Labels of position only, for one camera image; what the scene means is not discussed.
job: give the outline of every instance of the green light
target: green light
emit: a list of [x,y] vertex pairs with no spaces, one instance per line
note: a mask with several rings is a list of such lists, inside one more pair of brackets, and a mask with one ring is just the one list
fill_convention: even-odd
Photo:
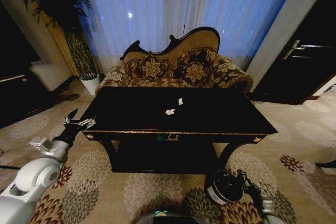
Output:
[[158,142],[163,142],[163,141],[164,141],[164,136],[163,136],[163,135],[157,135],[156,140],[157,140]]

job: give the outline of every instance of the white paper scrap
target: white paper scrap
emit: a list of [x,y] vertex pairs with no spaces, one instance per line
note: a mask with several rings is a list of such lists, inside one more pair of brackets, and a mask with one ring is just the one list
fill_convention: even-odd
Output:
[[174,111],[175,111],[175,109],[166,110],[166,114],[167,115],[172,115],[172,114],[174,114]]

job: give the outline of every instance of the door handle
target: door handle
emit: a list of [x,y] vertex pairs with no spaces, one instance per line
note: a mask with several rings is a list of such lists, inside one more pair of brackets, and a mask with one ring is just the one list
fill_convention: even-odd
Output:
[[296,47],[298,44],[300,43],[300,40],[295,40],[292,45],[290,46],[290,48],[288,49],[288,51],[285,53],[285,55],[282,57],[282,60],[287,60],[288,57],[290,56],[290,54],[295,50],[304,50],[304,48],[302,47]]
[[304,50],[305,47],[294,47],[293,49],[295,49],[295,50]]

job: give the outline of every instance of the white flower pot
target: white flower pot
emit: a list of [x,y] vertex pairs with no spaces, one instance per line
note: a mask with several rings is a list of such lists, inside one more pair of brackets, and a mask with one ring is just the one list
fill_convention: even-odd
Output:
[[84,86],[86,87],[86,89],[89,91],[89,93],[91,95],[94,95],[96,88],[99,85],[99,76],[97,76],[96,78],[92,79],[92,80],[88,80],[88,81],[83,81],[81,80],[82,83],[84,84]]

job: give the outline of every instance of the sofa armrest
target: sofa armrest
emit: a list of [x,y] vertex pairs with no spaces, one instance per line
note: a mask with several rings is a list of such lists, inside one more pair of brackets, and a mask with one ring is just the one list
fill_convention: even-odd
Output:
[[220,88],[236,88],[243,93],[249,92],[253,84],[252,76],[221,55],[216,57],[210,72],[210,79]]
[[131,76],[122,66],[114,66],[96,88],[95,93],[98,94],[102,87],[127,87],[130,80]]

